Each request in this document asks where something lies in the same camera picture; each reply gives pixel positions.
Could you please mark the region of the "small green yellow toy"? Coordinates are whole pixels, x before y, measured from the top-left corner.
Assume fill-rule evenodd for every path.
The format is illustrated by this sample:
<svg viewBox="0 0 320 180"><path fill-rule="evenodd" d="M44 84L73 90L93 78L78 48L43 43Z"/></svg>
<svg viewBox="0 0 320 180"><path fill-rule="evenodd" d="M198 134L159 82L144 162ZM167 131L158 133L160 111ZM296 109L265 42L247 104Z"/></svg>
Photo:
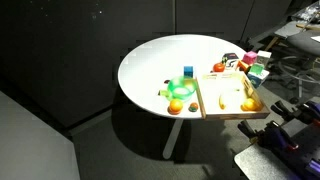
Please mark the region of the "small green yellow toy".
<svg viewBox="0 0 320 180"><path fill-rule="evenodd" d="M167 98L168 100L172 99L172 94L168 90L159 90L158 95L163 96L163 97Z"/></svg>

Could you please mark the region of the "magenta cube block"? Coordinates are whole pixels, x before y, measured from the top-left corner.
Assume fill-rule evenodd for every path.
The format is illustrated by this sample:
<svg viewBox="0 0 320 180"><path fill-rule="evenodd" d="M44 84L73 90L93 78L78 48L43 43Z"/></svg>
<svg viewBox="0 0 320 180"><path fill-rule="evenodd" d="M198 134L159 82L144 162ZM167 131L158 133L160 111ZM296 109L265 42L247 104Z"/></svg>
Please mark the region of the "magenta cube block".
<svg viewBox="0 0 320 180"><path fill-rule="evenodd" d="M244 54L242 61L248 65L254 64L257 58L257 53L254 51L249 51Z"/></svg>

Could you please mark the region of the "grey cabinet top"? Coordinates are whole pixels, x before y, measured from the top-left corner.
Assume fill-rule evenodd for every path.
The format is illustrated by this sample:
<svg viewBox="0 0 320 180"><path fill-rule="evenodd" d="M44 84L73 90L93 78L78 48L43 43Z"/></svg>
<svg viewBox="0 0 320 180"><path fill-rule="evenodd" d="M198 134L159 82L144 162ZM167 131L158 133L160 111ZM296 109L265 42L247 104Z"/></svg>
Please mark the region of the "grey cabinet top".
<svg viewBox="0 0 320 180"><path fill-rule="evenodd" d="M3 92L0 180L80 180L73 143Z"/></svg>

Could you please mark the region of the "green translucent bowl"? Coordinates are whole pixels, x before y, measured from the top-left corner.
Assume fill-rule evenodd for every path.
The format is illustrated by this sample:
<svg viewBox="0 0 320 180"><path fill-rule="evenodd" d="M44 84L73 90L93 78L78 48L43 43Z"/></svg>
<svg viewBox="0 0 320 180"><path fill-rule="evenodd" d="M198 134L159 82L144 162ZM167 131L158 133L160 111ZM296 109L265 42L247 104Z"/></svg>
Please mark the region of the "green translucent bowl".
<svg viewBox="0 0 320 180"><path fill-rule="evenodd" d="M179 99L188 101L197 89L196 82L193 78L178 76L171 79L167 86L168 99Z"/></svg>

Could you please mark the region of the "orange patterned cube block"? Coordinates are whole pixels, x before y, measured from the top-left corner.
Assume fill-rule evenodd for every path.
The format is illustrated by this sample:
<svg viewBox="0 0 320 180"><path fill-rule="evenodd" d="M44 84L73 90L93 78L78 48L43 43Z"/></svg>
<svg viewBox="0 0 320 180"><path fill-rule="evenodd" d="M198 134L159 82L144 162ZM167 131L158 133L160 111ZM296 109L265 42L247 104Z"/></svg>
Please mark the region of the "orange patterned cube block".
<svg viewBox="0 0 320 180"><path fill-rule="evenodd" d="M247 73L250 70L250 66L242 60L238 62L237 68L239 71L244 71L245 73Z"/></svg>

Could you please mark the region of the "blue cube block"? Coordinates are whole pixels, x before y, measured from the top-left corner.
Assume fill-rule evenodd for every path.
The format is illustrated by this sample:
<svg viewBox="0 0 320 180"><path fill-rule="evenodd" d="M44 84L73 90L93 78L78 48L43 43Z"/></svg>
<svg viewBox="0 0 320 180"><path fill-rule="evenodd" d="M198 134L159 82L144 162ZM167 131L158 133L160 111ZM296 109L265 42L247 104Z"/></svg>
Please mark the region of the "blue cube block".
<svg viewBox="0 0 320 180"><path fill-rule="evenodd" d="M192 66L185 66L183 68L183 73L186 77L193 77L193 67Z"/></svg>

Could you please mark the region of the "small red green ball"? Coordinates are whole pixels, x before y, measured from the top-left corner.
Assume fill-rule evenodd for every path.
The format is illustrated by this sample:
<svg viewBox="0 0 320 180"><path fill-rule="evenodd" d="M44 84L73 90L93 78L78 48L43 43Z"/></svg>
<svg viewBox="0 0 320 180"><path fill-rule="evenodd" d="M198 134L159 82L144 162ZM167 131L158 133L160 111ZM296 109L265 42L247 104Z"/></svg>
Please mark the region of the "small red green ball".
<svg viewBox="0 0 320 180"><path fill-rule="evenodd" d="M199 109L199 105L196 102L192 102L188 108L190 112L196 112L198 109Z"/></svg>

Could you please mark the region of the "orange fruit on table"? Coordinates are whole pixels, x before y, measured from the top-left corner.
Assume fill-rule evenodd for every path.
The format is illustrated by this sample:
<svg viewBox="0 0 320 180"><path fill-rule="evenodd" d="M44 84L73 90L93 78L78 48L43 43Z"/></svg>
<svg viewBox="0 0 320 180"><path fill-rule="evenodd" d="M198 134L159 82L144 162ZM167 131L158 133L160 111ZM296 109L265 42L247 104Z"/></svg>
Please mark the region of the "orange fruit on table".
<svg viewBox="0 0 320 180"><path fill-rule="evenodd" d="M179 114L183 109L183 102L179 99L172 99L169 103L168 111L170 114Z"/></svg>

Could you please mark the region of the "white blue number cube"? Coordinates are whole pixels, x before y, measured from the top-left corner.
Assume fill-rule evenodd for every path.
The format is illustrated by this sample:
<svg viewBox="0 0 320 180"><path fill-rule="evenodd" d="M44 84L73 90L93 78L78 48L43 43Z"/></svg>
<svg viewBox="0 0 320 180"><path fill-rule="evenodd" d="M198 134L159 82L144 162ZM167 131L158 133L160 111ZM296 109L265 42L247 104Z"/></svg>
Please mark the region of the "white blue number cube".
<svg viewBox="0 0 320 180"><path fill-rule="evenodd" d="M249 72L247 74L248 79L254 88L258 88L267 78L269 72L267 70L263 70L260 74L256 74L253 72Z"/></svg>

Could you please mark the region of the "red tomato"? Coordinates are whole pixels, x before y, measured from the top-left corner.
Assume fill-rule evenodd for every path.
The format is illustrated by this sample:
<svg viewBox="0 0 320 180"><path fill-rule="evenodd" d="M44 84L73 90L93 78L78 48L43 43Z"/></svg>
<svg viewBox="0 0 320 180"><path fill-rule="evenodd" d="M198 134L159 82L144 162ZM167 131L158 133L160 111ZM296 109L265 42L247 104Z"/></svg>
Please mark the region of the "red tomato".
<svg viewBox="0 0 320 180"><path fill-rule="evenodd" d="M213 71L214 72L223 72L225 69L225 65L223 63L216 63L214 66L213 66Z"/></svg>

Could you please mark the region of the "grey office chair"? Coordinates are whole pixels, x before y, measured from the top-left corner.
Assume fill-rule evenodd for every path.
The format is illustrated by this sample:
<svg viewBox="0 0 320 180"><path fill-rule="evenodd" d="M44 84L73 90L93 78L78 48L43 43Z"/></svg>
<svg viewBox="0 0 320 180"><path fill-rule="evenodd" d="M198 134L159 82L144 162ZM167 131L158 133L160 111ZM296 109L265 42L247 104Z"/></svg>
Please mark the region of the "grey office chair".
<svg viewBox="0 0 320 180"><path fill-rule="evenodd" d="M320 58L320 42L314 40L319 35L319 26L291 21L273 33L265 48L276 54L270 68L287 79L283 86L296 89L289 99L291 104L303 99L303 85L310 86L308 91L319 92L319 70L315 63Z"/></svg>

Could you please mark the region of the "orange fruit in tray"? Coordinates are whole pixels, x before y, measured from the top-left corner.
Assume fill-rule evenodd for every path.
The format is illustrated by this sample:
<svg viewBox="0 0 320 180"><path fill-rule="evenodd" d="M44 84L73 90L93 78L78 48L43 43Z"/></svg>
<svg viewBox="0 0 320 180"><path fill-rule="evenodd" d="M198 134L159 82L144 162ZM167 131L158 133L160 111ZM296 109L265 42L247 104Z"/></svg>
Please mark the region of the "orange fruit in tray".
<svg viewBox="0 0 320 180"><path fill-rule="evenodd" d="M243 111L255 111L257 109L257 104L254 99L247 98L241 105Z"/></svg>

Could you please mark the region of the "grey cube block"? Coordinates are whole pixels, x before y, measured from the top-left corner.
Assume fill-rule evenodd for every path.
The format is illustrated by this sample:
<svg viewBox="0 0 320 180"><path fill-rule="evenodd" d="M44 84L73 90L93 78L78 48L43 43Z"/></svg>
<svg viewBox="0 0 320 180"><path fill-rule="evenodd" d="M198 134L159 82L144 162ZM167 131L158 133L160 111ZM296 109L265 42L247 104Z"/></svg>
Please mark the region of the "grey cube block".
<svg viewBox="0 0 320 180"><path fill-rule="evenodd" d="M258 64L262 64L262 65L266 66L268 61L270 60L271 55L272 55L271 52L259 50L257 53L256 62Z"/></svg>

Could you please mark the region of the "yellow banana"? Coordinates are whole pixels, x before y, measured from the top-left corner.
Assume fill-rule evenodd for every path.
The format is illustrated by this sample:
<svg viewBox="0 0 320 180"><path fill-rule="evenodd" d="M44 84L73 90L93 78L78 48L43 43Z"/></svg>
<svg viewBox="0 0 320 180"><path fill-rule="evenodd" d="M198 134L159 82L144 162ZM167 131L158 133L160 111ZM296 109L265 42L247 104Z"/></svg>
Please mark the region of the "yellow banana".
<svg viewBox="0 0 320 180"><path fill-rule="evenodd" d="M222 110L226 108L225 98L224 98L224 95L222 94L219 96L219 106Z"/></svg>

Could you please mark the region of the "round white table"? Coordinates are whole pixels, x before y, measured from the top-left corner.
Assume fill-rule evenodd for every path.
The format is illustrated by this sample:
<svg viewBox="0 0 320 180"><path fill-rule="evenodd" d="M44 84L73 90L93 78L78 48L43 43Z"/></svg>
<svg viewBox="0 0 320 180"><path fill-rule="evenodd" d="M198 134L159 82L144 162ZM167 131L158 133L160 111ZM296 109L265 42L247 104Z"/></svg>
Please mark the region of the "round white table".
<svg viewBox="0 0 320 180"><path fill-rule="evenodd" d="M206 74L226 53L242 57L245 51L216 37L182 34L148 41L122 60L118 68L118 83L123 93L141 109L174 121L162 151L163 158L171 157L182 123L199 120L201 113L191 113L184 108L180 114L171 115L167 111L169 101L158 92L164 88L166 80L182 75L186 66L193 68L195 76Z"/></svg>

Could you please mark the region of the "green cube block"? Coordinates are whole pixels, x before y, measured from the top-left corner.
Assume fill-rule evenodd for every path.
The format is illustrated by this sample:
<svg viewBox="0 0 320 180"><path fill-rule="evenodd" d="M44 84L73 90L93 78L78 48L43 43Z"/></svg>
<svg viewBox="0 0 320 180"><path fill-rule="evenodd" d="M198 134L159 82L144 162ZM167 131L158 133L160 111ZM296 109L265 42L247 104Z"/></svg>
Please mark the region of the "green cube block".
<svg viewBox="0 0 320 180"><path fill-rule="evenodd" d="M260 75L264 70L264 66L261 65L261 64L253 64L251 67L250 67L250 70L249 72L250 73L253 73L255 75Z"/></svg>

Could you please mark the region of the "wooden tray box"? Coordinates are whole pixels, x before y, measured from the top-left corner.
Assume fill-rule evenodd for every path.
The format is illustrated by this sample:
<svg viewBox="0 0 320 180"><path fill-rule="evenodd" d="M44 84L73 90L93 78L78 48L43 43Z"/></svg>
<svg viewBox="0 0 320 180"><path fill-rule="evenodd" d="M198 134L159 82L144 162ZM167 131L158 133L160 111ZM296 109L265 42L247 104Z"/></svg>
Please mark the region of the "wooden tray box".
<svg viewBox="0 0 320 180"><path fill-rule="evenodd" d="M256 89L241 71L203 74L196 81L200 111L205 120L265 119L270 114ZM221 94L225 98L224 110L219 106ZM255 111L242 110L241 105L247 98L255 100Z"/></svg>

